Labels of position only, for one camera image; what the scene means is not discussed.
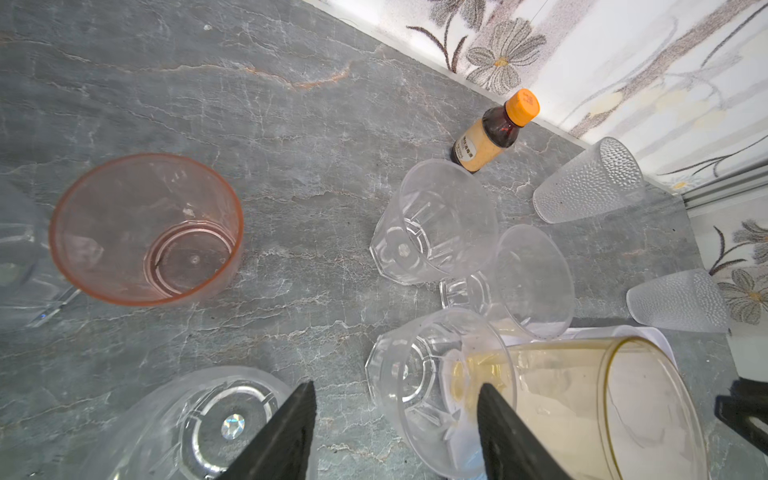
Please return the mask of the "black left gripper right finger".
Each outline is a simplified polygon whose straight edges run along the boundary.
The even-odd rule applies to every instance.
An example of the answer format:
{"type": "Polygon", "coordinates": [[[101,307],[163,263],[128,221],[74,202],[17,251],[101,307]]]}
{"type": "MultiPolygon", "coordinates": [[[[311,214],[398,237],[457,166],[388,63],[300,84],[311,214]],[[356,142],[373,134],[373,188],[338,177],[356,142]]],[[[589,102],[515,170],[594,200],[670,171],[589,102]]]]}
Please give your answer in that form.
{"type": "Polygon", "coordinates": [[[477,421],[488,479],[571,479],[489,383],[480,389],[477,421]]]}

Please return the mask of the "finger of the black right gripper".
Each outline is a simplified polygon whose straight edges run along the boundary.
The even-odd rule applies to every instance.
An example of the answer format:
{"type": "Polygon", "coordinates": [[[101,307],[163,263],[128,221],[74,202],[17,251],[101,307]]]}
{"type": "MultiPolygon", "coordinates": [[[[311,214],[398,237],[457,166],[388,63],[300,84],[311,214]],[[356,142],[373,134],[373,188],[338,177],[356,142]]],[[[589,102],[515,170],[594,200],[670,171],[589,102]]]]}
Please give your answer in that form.
{"type": "Polygon", "coordinates": [[[767,383],[739,377],[728,395],[715,398],[715,416],[758,449],[767,449],[767,383]]]}

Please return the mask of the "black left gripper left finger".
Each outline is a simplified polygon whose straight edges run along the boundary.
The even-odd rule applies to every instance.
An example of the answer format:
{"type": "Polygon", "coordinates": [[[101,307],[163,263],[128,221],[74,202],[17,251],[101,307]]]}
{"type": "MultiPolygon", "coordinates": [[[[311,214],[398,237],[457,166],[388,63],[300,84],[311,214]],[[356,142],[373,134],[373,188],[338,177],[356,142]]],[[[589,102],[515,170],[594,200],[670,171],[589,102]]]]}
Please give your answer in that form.
{"type": "Polygon", "coordinates": [[[317,414],[314,383],[300,384],[218,480],[306,479],[317,414]]]}

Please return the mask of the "teal plastic cup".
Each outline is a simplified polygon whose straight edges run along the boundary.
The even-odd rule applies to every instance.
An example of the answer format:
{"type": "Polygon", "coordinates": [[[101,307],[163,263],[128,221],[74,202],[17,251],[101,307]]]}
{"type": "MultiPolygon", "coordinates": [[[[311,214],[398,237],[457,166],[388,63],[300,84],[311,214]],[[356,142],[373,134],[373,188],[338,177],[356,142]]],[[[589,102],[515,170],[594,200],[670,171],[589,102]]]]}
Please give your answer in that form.
{"type": "MultiPolygon", "coordinates": [[[[262,370],[213,367],[149,394],[102,435],[80,479],[217,479],[293,391],[262,370]]],[[[317,476],[316,451],[306,479],[317,476]]]]}

